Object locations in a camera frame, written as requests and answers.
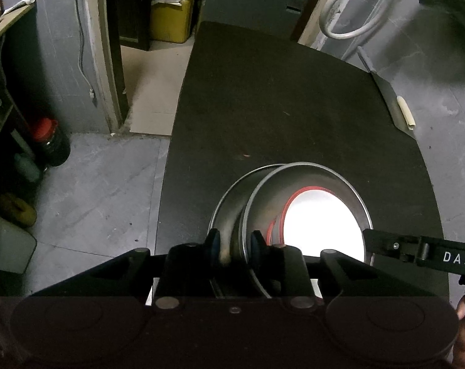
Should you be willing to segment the white ceramic bowl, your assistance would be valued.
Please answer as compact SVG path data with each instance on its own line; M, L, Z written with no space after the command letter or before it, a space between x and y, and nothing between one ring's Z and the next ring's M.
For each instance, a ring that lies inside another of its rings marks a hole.
M282 231L280 227L280 216L277 216L268 225L268 229L265 236L266 244L268 244L269 246L281 244L283 242L281 233Z
M272 234L305 256L336 250L360 262L365 260L362 230L356 217L326 188L311 186L295 191L277 217Z

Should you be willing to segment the deep steel bowl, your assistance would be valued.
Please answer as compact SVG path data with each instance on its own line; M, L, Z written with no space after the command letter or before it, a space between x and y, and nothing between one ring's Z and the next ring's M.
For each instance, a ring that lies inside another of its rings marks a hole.
M270 172L252 191L240 221L244 242L253 231L260 231L264 240L268 225L275 219L295 191L305 187L321 187L333 192L349 209L361 227L362 235L373 223L363 199L356 189L331 168L312 162L293 162Z

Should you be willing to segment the large steel plate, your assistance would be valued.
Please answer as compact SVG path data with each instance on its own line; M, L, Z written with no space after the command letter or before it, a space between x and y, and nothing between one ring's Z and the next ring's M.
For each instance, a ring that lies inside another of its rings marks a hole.
M227 265L237 258L243 258L242 237L239 222L252 191L273 170L281 164L270 164L256 168L241 176L231 185L212 214L208 229L216 228L220 232L219 261Z

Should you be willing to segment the black cleaver knife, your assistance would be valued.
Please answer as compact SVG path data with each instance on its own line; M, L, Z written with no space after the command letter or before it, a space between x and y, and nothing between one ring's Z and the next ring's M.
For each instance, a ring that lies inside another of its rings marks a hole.
M416 127L416 122L406 100L396 94L390 82L377 74L371 59L361 46L357 47L357 54L378 87L393 120L393 125L399 131L411 138L415 138L414 128Z

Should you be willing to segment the red capped dark jar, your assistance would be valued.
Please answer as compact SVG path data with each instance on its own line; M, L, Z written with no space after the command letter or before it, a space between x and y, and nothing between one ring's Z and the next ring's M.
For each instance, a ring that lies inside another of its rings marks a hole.
M46 162L51 167L62 165L70 156L71 146L56 119L44 117L35 126L32 136L43 148Z

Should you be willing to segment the yellow bucket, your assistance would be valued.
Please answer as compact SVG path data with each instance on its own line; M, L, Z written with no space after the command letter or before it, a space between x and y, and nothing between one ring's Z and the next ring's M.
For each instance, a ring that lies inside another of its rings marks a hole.
M153 0L150 32L153 40L184 43L192 30L194 0Z

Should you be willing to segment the wooden side shelf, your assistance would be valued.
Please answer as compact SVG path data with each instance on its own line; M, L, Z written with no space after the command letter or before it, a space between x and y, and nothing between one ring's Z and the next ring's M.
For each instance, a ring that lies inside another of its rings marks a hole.
M35 6L37 0L21 0L11 8L5 10L0 16L0 37L22 17L28 14Z

